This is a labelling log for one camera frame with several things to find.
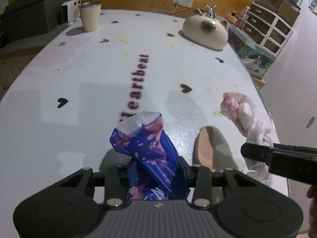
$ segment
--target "glass fish tank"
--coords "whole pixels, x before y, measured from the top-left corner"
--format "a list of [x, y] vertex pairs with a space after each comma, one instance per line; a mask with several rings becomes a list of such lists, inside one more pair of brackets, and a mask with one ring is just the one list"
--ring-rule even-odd
[[257, 4], [278, 14], [291, 27], [300, 13], [300, 7], [292, 0], [256, 0]]

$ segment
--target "white table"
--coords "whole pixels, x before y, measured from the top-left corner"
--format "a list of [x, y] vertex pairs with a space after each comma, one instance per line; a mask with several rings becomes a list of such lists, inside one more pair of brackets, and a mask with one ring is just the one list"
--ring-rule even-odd
[[[218, 113], [222, 94], [237, 91], [253, 100], [258, 118], [271, 125], [273, 141], [279, 142], [248, 72], [229, 44], [215, 52], [184, 39], [178, 33], [184, 19], [177, 17], [102, 13], [98, 31], [83, 33], [78, 21], [50, 42], [0, 103], [2, 237], [17, 237], [12, 213], [23, 199], [82, 167], [99, 171], [128, 161], [115, 154], [108, 141], [125, 118], [122, 113], [161, 112], [166, 133], [188, 163], [199, 130], [214, 126], [215, 168], [245, 170], [240, 147], [246, 139]], [[141, 65], [146, 68], [138, 68], [141, 58], [148, 59]], [[145, 75], [132, 75], [137, 70]], [[192, 91], [182, 93], [180, 84]], [[131, 92], [141, 92], [141, 98], [132, 98]], [[57, 108], [59, 98], [69, 102]], [[286, 179], [274, 179], [273, 188], [287, 195]]]

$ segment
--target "faucet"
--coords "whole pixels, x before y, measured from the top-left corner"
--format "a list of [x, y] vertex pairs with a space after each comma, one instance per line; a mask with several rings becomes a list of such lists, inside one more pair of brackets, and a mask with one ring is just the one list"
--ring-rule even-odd
[[206, 14], [206, 17], [210, 17], [212, 19], [216, 19], [216, 13], [214, 13], [212, 10], [213, 8], [215, 8], [217, 5], [215, 4], [214, 6], [210, 6], [208, 4], [206, 4], [206, 7], [208, 8], [208, 13]]

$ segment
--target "plastic bag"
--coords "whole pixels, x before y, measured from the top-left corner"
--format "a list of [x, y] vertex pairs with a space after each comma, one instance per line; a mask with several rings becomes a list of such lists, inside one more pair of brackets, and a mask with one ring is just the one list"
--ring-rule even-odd
[[[252, 100], [244, 94], [228, 92], [223, 94], [220, 105], [221, 113], [227, 116], [240, 133], [247, 138], [247, 143], [273, 147], [273, 141], [269, 126], [255, 118], [255, 105]], [[263, 162], [245, 158], [246, 165], [250, 170], [248, 176], [260, 181], [267, 186], [273, 184], [272, 174]]]
[[130, 199], [184, 199], [185, 175], [177, 151], [163, 130], [160, 113], [141, 112], [114, 129], [110, 143], [116, 152], [137, 161], [136, 178], [130, 179]]

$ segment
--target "white cup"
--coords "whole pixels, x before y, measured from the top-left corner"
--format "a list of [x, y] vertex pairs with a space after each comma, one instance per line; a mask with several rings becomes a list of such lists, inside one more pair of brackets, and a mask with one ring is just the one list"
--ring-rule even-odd
[[96, 31], [99, 27], [101, 2], [83, 3], [79, 6], [79, 10], [84, 31]]

